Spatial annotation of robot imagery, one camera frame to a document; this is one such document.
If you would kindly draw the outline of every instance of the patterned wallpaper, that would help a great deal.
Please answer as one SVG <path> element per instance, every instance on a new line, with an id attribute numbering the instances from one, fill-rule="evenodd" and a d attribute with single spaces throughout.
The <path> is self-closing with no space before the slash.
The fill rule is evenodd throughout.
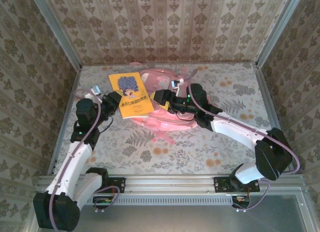
<path id="1" fill-rule="evenodd" d="M 286 0 L 47 0 L 82 64 L 254 61 Z"/>
<path id="2" fill-rule="evenodd" d="M 262 70 L 320 218 L 320 0 L 301 0 Z"/>
<path id="3" fill-rule="evenodd" d="M 75 71 L 33 0 L 0 0 L 0 231 L 22 231 Z"/>

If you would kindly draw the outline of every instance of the pink backpack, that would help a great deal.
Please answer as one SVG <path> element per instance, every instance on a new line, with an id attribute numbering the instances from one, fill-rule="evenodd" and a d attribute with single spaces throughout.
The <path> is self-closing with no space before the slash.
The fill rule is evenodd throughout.
<path id="1" fill-rule="evenodd" d="M 140 76 L 149 96 L 153 92 L 162 89 L 177 92 L 177 90 L 173 89 L 171 81 L 181 78 L 186 79 L 187 69 L 183 67 L 181 74 L 176 74 L 170 69 L 150 68 L 142 70 Z M 188 83 L 187 80 L 184 81 L 184 84 L 180 86 L 177 96 L 186 97 Z M 131 118 L 131 120 L 139 126 L 154 131 L 155 137 L 152 140 L 153 142 L 158 139 L 165 139 L 173 144 L 175 141 L 169 138 L 165 131 L 186 130 L 197 126 L 196 121 L 193 120 L 193 114 L 171 114 L 160 107 L 155 101 L 151 101 L 154 107 L 153 112 L 149 113 L 146 118 Z"/>

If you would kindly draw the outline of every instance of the yellow book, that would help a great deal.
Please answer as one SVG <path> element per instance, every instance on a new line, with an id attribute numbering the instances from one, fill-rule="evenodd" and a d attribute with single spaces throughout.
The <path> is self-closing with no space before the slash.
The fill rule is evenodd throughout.
<path id="1" fill-rule="evenodd" d="M 122 95 L 119 109 L 122 118 L 147 117 L 154 111 L 147 90 L 138 72 L 109 75 L 114 91 Z"/>

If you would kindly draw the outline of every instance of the cartoon illustration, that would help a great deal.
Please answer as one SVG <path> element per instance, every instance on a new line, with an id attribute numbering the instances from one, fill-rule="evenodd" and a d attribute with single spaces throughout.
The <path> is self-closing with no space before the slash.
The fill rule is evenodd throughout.
<path id="1" fill-rule="evenodd" d="M 135 98 L 134 92 L 138 92 L 139 88 L 134 76 L 122 76 L 118 79 L 117 83 L 124 96 L 129 99 Z"/>

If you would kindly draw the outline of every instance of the floral tablecloth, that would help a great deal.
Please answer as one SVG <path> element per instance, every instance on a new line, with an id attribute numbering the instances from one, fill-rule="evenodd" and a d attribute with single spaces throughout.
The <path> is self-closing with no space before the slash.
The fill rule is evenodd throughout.
<path id="1" fill-rule="evenodd" d="M 187 68 L 198 73 L 193 82 L 200 83 L 211 102 L 226 113 L 250 125 L 269 129 L 270 123 L 255 76 L 252 63 L 216 64 L 152 64 L 148 67 L 170 68 L 180 72 Z M 81 70 L 78 88 L 98 85 L 106 94 L 112 91 L 109 74 L 140 71 L 144 67 L 85 66 Z M 76 121 L 76 101 L 63 137 L 55 173 L 60 169 L 70 145 Z M 254 152 L 235 140 L 200 127 L 167 132 L 175 140 L 173 145 L 164 140 L 153 143 L 153 132 L 123 120 L 115 114 L 112 126 L 101 134 L 97 146 L 87 160 L 83 172 L 89 167 L 107 168 L 109 174 L 228 174 L 240 163 L 255 159 Z"/>

